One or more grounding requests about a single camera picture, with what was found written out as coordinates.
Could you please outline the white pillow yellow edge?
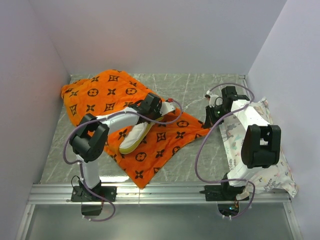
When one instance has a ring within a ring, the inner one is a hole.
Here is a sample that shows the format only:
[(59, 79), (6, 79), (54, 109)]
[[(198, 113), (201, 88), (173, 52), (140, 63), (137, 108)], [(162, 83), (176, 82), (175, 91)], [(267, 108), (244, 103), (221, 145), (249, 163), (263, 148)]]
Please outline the white pillow yellow edge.
[(119, 153), (122, 155), (132, 153), (139, 146), (154, 124), (154, 122), (143, 122), (133, 126), (129, 134), (119, 145)]

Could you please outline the orange patterned pillowcase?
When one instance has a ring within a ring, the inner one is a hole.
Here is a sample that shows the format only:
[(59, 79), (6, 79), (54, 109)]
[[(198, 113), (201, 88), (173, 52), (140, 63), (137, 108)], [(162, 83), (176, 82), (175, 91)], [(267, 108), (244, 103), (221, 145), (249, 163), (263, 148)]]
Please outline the orange patterned pillowcase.
[(80, 183), (90, 190), (101, 185), (103, 152), (144, 188), (182, 147), (209, 131), (176, 101), (124, 71), (106, 70), (65, 85), (61, 98), (75, 126), (68, 141), (80, 165)]

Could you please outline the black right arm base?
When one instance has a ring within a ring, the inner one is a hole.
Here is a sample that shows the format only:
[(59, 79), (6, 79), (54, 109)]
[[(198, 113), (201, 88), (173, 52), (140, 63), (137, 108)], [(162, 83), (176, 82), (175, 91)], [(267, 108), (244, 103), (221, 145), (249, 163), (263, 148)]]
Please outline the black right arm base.
[(221, 215), (226, 217), (235, 217), (240, 212), (239, 201), (236, 199), (238, 194), (242, 194), (244, 186), (230, 186), (228, 182), (220, 185), (205, 185), (204, 190), (200, 191), (205, 195), (207, 202), (230, 202), (218, 203), (217, 208)]

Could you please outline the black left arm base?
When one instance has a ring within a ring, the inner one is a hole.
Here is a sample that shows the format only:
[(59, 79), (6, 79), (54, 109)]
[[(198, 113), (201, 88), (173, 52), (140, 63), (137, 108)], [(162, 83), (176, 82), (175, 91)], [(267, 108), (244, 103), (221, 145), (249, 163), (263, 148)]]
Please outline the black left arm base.
[(73, 187), (70, 201), (81, 203), (81, 213), (85, 217), (97, 217), (102, 213), (103, 205), (107, 199), (115, 202), (117, 195), (116, 186), (97, 186), (90, 193), (84, 185), (80, 184)]

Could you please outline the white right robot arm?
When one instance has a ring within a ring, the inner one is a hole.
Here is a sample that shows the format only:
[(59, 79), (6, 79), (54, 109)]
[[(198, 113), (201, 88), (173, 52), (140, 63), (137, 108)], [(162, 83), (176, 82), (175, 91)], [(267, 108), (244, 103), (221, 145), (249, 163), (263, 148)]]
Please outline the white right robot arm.
[(218, 96), (208, 90), (204, 128), (211, 129), (225, 118), (234, 116), (245, 130), (240, 163), (221, 181), (220, 194), (226, 200), (239, 199), (245, 186), (256, 173), (279, 162), (281, 128), (264, 120), (251, 105), (254, 97), (238, 94), (236, 86), (225, 85)]

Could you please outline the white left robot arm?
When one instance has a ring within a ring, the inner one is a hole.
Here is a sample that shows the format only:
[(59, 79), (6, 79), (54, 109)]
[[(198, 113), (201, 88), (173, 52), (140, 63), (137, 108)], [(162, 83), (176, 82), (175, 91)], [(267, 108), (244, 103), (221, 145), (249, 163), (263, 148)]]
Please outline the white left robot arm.
[(66, 153), (63, 153), (67, 164), (80, 166), (80, 186), (84, 197), (96, 201), (101, 195), (97, 159), (104, 151), (109, 134), (143, 123), (159, 123), (161, 117), (174, 109), (168, 101), (162, 101), (157, 95), (149, 93), (145, 99), (120, 111), (102, 116), (86, 114), (67, 139), (76, 160), (68, 161)]

